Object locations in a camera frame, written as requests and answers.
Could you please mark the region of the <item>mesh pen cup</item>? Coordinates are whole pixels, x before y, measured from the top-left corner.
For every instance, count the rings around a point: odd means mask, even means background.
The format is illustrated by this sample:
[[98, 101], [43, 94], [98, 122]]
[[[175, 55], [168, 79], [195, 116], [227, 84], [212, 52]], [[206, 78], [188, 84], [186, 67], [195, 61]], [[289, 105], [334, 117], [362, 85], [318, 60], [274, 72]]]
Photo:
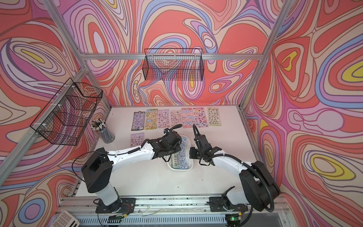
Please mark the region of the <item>mesh pen cup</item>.
[[97, 132], [100, 135], [102, 141], [106, 144], [112, 143], [115, 140], [115, 135], [107, 126], [99, 128]]

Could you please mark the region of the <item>blue red animal sticker sheet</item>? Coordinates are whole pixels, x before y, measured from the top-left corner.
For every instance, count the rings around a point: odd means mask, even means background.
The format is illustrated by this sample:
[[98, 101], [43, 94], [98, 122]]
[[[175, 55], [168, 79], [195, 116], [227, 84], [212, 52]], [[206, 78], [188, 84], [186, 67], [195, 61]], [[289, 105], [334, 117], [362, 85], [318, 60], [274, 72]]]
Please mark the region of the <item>blue red animal sticker sheet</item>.
[[183, 128], [192, 128], [195, 123], [194, 112], [192, 108], [182, 108], [182, 124]]

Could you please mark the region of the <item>yellow green sticker sheet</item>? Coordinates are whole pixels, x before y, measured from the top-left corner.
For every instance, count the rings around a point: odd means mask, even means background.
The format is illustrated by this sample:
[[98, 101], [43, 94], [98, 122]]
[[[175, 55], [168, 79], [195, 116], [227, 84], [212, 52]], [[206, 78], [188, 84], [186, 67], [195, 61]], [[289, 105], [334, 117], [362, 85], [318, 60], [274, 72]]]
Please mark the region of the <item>yellow green sticker sheet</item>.
[[145, 118], [145, 130], [154, 130], [157, 128], [158, 109], [148, 109]]

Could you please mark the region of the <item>blue penguin sticker sheet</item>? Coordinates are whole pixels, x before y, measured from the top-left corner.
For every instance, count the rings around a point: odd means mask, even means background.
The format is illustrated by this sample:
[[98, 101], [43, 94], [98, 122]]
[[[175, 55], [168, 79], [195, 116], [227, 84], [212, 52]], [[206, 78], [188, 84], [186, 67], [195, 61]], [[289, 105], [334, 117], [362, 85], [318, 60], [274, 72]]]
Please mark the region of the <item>blue penguin sticker sheet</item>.
[[170, 167], [176, 170], [187, 170], [190, 169], [190, 160], [187, 145], [189, 145], [188, 138], [185, 136], [181, 137], [181, 150], [175, 154], [172, 154], [171, 160], [169, 161]]

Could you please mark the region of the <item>pink puffy sticker sheet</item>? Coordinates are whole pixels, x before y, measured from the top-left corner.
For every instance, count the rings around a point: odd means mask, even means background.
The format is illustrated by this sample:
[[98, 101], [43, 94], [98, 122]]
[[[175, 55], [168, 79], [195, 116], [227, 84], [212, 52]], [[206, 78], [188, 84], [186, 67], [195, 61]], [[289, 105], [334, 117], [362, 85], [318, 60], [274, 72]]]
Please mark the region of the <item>pink puffy sticker sheet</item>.
[[163, 128], [163, 129], [170, 127], [170, 111], [169, 111], [169, 109], [158, 110], [157, 127]]

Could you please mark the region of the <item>lilac puffy sticker sheet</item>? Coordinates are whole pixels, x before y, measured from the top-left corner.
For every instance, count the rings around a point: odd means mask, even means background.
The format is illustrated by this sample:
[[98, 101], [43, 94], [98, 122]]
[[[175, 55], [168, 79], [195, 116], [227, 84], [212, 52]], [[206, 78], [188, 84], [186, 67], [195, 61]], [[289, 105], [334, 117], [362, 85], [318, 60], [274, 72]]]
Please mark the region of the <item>lilac puffy sticker sheet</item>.
[[144, 133], [134, 133], [130, 135], [130, 146], [140, 146], [144, 141]]

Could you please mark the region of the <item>bundle of pens in cup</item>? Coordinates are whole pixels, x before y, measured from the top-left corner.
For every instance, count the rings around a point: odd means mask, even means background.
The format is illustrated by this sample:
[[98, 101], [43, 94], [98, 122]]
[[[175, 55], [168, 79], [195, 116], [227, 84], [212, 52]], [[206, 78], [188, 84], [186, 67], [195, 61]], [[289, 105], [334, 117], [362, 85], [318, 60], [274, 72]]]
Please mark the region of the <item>bundle of pens in cup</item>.
[[106, 128], [106, 122], [101, 118], [99, 118], [97, 120], [92, 121], [91, 128], [96, 132], [101, 132]]

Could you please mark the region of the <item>green cream sticker sheet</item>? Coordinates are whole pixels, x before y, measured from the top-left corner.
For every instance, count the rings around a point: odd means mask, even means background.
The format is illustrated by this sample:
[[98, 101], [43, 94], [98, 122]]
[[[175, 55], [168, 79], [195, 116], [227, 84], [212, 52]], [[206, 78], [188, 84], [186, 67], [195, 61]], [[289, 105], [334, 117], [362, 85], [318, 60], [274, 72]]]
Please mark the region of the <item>green cream sticker sheet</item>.
[[217, 107], [208, 108], [208, 123], [211, 126], [221, 126], [220, 112]]

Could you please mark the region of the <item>pink bonbon sticker sheet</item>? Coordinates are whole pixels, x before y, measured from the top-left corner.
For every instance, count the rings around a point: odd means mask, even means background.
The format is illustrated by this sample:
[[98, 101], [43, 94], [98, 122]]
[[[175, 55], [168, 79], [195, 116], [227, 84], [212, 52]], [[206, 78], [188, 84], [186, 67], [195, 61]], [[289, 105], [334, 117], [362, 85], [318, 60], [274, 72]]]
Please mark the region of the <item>pink bonbon sticker sheet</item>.
[[170, 111], [170, 123], [171, 126], [182, 124], [182, 111], [173, 109]]

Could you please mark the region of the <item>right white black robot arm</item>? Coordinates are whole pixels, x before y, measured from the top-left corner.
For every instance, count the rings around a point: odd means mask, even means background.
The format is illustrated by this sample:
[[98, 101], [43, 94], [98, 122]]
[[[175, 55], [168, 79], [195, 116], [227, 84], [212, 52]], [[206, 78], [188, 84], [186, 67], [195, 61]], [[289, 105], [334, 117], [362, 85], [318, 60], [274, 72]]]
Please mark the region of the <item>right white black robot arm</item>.
[[242, 188], [231, 186], [222, 193], [225, 209], [229, 211], [239, 204], [248, 204], [257, 211], [273, 212], [274, 200], [281, 191], [266, 166], [260, 161], [242, 161], [220, 147], [213, 147], [195, 124], [192, 128], [196, 147], [190, 149], [190, 158], [197, 159], [202, 166], [222, 168], [240, 179]]

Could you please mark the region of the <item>pink yellow pastel sticker sheet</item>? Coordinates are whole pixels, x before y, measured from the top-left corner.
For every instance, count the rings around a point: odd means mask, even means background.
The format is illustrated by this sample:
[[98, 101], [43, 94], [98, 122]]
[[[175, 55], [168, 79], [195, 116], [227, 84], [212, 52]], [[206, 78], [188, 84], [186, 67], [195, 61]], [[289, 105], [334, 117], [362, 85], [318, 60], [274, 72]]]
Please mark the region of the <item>pink yellow pastel sticker sheet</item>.
[[203, 107], [193, 108], [194, 121], [198, 128], [208, 127], [208, 120]]

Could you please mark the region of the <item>white plastic storage tray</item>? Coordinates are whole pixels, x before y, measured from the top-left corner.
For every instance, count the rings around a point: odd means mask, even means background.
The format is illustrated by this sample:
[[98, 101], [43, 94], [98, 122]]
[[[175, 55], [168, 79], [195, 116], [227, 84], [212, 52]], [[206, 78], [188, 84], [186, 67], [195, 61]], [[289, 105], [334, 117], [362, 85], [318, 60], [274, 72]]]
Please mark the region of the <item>white plastic storage tray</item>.
[[173, 171], [188, 171], [193, 168], [193, 160], [190, 158], [191, 141], [185, 135], [181, 135], [181, 139], [181, 151], [172, 154], [168, 162]]

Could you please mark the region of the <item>white keypad device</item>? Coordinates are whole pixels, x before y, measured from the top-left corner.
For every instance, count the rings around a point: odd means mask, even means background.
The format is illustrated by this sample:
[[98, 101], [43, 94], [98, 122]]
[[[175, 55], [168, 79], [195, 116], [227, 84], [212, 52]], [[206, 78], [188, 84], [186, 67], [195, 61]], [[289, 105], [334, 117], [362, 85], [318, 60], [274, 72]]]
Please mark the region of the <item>white keypad device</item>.
[[79, 227], [80, 222], [67, 211], [62, 211], [51, 227]]

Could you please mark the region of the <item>purple holographic sticker sheet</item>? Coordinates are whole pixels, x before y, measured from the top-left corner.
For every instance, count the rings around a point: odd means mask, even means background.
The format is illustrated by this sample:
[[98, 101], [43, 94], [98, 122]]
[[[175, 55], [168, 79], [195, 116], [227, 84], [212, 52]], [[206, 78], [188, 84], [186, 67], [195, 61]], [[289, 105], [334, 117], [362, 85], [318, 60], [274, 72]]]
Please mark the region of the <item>purple holographic sticker sheet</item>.
[[145, 117], [146, 117], [146, 112], [141, 112], [141, 111], [134, 112], [131, 130], [132, 131], [144, 130]]

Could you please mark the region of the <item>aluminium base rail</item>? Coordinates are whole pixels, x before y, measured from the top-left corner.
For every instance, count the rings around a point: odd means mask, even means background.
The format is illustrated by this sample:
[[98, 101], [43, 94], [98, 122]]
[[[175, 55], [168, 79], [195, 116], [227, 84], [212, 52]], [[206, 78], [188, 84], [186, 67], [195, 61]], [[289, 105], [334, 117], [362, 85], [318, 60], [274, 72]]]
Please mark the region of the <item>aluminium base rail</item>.
[[234, 211], [213, 207], [216, 194], [184, 196], [122, 197], [118, 212], [111, 213], [100, 205], [96, 197], [63, 199], [52, 217], [51, 225], [62, 211], [79, 220], [79, 227], [167, 227], [222, 226], [235, 227], [296, 227], [297, 222], [283, 196], [275, 200], [274, 212], [257, 211], [250, 205], [240, 205]]

